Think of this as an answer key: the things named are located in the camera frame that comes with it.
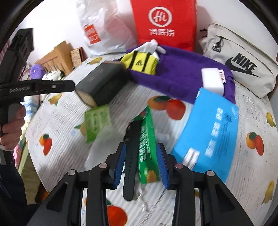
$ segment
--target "blue package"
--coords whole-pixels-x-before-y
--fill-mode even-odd
[[[188,122],[171,154],[196,172],[214,171],[226,182],[232,164],[239,109],[226,98],[200,88]]]

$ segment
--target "white circle logo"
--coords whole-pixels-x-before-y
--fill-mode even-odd
[[[149,12],[149,21],[157,27],[166,27],[172,22],[172,13],[164,7],[154,7]]]

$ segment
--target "green package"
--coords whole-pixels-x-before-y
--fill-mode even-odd
[[[95,107],[85,112],[86,142],[91,143],[105,126],[111,125],[109,106]]]
[[[139,144],[138,171],[142,184],[159,181],[155,132],[150,107],[134,120],[143,119]]]

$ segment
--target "orange label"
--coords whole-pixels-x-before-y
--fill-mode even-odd
[[[94,44],[101,41],[94,25],[85,25],[84,30],[88,39],[90,40],[90,44]]]

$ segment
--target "light green package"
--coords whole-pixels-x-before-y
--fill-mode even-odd
[[[111,125],[109,106],[95,107],[85,112],[86,142],[91,143],[105,126]]]
[[[138,171],[142,184],[159,181],[155,132],[150,107],[134,120],[143,119],[139,144]]]

